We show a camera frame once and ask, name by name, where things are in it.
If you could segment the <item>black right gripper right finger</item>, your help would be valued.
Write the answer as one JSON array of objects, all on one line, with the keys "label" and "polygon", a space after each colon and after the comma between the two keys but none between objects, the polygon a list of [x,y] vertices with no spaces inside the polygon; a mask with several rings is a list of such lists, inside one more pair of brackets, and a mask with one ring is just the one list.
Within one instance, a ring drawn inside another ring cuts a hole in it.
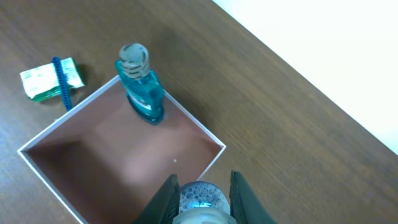
[{"label": "black right gripper right finger", "polygon": [[276,224],[238,171],[231,171],[229,199],[231,216],[239,224]]}]

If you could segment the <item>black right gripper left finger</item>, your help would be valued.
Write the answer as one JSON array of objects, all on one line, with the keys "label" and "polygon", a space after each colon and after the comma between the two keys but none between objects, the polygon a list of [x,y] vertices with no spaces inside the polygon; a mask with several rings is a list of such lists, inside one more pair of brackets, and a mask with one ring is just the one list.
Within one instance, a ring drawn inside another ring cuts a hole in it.
[{"label": "black right gripper left finger", "polygon": [[172,174],[132,224],[171,224],[179,213],[180,185]]}]

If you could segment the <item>purple foam soap bottle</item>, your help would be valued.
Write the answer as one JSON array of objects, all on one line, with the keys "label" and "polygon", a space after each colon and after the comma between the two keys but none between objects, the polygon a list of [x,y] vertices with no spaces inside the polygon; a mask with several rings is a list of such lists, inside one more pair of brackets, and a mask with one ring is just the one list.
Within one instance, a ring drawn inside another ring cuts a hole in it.
[{"label": "purple foam soap bottle", "polygon": [[173,224],[237,224],[224,193],[204,181],[187,183],[180,188],[180,205]]}]

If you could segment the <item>teal mouthwash bottle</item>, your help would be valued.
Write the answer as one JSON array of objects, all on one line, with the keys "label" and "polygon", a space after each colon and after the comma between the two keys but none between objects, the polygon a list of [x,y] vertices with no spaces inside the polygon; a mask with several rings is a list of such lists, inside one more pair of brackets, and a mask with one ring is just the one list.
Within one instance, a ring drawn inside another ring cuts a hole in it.
[{"label": "teal mouthwash bottle", "polygon": [[150,68],[148,50],[138,43],[124,45],[115,68],[134,111],[144,121],[159,124],[164,118],[164,89]]}]

